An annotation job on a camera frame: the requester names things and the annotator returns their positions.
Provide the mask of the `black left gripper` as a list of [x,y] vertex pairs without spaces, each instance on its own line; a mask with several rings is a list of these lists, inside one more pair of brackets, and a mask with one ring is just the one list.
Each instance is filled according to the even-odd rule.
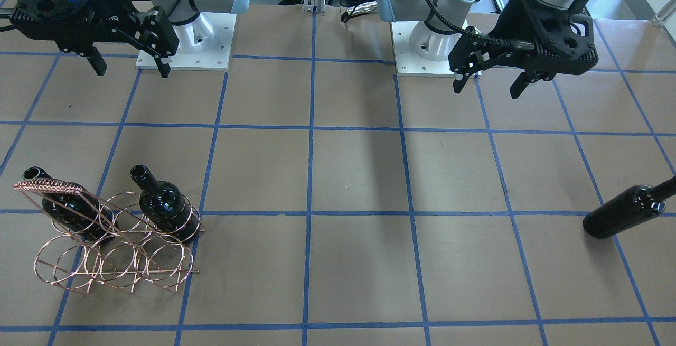
[[486,34],[463,34],[448,57],[458,71],[453,91],[460,94],[471,78],[467,72],[493,66],[523,69],[510,86],[518,99],[536,74],[579,76],[599,62],[594,43],[593,21],[585,5],[572,0],[563,7],[550,7],[538,0],[509,0],[495,27]]

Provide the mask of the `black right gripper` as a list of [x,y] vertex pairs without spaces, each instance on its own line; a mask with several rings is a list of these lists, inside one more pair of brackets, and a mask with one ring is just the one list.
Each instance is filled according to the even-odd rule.
[[95,43],[127,43],[155,57],[162,78],[169,77],[179,39],[161,7],[139,11],[132,0],[17,0],[10,28],[29,39],[53,41],[62,52],[87,57],[97,76],[108,64]]

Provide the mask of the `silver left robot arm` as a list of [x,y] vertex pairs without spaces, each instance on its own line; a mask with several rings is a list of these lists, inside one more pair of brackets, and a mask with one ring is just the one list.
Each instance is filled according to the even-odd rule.
[[376,0],[383,21],[415,22],[410,41],[423,58],[446,61],[461,93],[471,76],[492,67],[521,69],[510,96],[558,74],[581,76],[598,64],[589,0],[509,0],[494,28],[463,23],[476,0]]

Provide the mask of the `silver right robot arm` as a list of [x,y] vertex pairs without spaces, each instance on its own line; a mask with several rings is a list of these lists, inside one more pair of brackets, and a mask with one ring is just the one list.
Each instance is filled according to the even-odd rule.
[[127,43],[139,50],[137,67],[167,77],[172,69],[226,71],[234,24],[250,0],[151,0],[139,11],[132,0],[17,0],[2,10],[29,39],[53,41],[60,52],[87,59],[99,76],[108,66],[97,43]]

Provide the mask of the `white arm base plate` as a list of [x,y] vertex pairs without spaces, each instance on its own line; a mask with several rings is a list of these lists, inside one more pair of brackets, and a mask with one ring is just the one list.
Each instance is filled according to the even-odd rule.
[[401,77],[456,77],[448,57],[460,33],[440,34],[422,21],[390,23],[396,74]]
[[179,47],[164,62],[172,71],[228,71],[237,18],[236,14],[201,12],[191,23],[174,26]]

